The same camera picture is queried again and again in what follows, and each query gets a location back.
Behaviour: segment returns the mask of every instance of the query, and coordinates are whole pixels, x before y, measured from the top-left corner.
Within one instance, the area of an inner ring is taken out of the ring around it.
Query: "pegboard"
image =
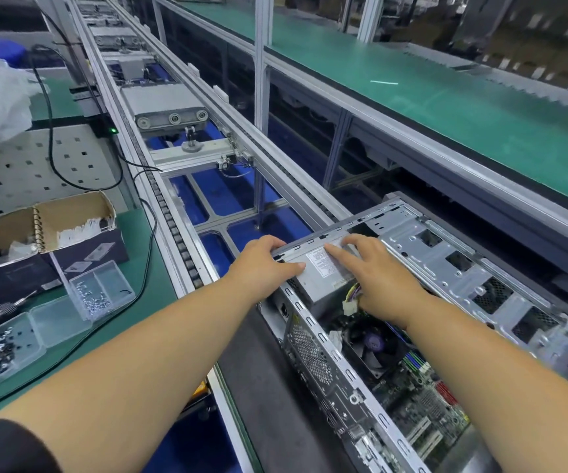
[[[55,165],[70,182],[91,188],[112,185],[116,178],[108,153],[106,141],[97,139],[88,125],[54,128]],[[25,131],[0,144],[0,215],[82,192],[52,172],[47,129]],[[117,212],[127,209],[119,187],[105,193]]]

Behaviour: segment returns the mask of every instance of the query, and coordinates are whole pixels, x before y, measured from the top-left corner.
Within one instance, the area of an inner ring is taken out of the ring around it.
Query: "fan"
[[[374,378],[393,370],[405,356],[407,348],[390,327],[366,315],[344,332],[345,344]]]

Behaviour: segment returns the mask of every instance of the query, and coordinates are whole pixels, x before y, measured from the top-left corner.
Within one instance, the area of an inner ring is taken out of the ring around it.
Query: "plastic container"
[[[46,346],[37,335],[26,312],[11,318],[0,326],[0,344],[12,344],[9,347],[12,359],[6,361],[9,364],[7,368],[0,370],[0,381],[30,365],[46,352]]]
[[[70,280],[69,292],[83,318],[93,322],[135,299],[135,292],[114,260]]]
[[[92,325],[91,320],[81,317],[67,295],[34,307],[28,315],[47,348],[89,330]]]

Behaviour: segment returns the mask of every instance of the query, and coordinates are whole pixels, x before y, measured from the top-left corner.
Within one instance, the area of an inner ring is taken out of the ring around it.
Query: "human hand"
[[[275,262],[271,251],[283,245],[283,240],[273,236],[249,241],[223,279],[246,293],[252,304],[260,302],[306,267],[304,262]]]
[[[412,317],[422,310],[420,306],[428,293],[378,239],[351,234],[344,237],[341,244],[355,245],[362,259],[331,244],[324,247],[361,284],[360,308],[406,329]]]

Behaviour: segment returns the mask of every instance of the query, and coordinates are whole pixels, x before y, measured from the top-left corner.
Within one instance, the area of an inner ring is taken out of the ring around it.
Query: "black sleeve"
[[[0,419],[0,473],[61,473],[43,442],[21,425]]]

